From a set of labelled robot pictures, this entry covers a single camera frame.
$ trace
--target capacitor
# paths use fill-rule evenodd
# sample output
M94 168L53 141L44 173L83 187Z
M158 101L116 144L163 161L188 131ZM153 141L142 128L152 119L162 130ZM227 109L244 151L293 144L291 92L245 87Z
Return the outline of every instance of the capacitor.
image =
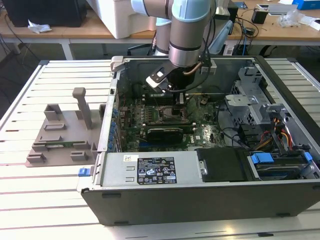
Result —
M215 140L214 134L211 133L211 134L210 134L210 139L209 139L210 143L213 143L214 140Z

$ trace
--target warning label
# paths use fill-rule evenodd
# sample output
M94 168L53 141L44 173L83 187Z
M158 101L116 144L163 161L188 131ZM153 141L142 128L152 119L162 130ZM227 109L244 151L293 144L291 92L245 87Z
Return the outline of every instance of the warning label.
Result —
M176 184L176 166L173 157L138 158L137 183Z

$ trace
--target blue latch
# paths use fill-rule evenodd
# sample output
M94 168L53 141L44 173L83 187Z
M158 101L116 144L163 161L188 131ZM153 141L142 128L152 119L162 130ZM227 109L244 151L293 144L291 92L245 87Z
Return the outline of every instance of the blue latch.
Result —
M251 159L254 164L271 164L275 162L271 154L267 152L254 153Z
M78 177L90 177L90 168L80 168L78 172Z
M312 156L309 152L306 151L303 155L304 155L305 159L308 161L308 163L312 162Z

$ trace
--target blue box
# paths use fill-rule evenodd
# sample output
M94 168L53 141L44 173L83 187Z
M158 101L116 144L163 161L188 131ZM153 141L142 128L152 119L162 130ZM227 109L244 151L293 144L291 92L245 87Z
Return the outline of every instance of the blue box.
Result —
M292 4L298 4L299 10L320 9L320 0L293 0Z

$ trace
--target black plastic cover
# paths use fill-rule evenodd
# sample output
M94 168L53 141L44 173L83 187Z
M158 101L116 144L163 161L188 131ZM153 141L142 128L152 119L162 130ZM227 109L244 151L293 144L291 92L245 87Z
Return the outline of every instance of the black plastic cover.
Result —
M198 148L198 160L204 161L206 182L246 182L254 181L248 162L248 152L238 147Z

